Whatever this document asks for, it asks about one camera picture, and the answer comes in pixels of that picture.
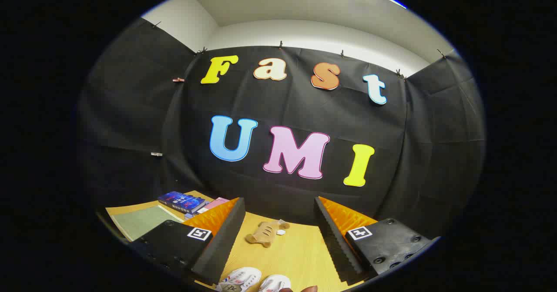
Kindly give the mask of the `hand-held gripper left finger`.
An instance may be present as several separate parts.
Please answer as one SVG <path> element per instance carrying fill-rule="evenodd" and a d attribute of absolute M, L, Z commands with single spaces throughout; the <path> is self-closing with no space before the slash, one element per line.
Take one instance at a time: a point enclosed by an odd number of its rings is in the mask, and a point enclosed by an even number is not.
<path fill-rule="evenodd" d="M 245 201 L 234 198 L 183 223 L 167 219 L 129 247 L 181 282 L 215 285 L 245 218 Z"/>

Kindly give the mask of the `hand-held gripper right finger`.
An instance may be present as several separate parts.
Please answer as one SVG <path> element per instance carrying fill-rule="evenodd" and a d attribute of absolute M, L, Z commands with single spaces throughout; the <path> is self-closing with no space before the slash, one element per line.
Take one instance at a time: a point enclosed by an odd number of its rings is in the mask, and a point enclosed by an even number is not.
<path fill-rule="evenodd" d="M 335 201 L 315 198 L 315 217 L 339 279 L 374 281 L 437 244 L 395 218 L 377 221 Z"/>

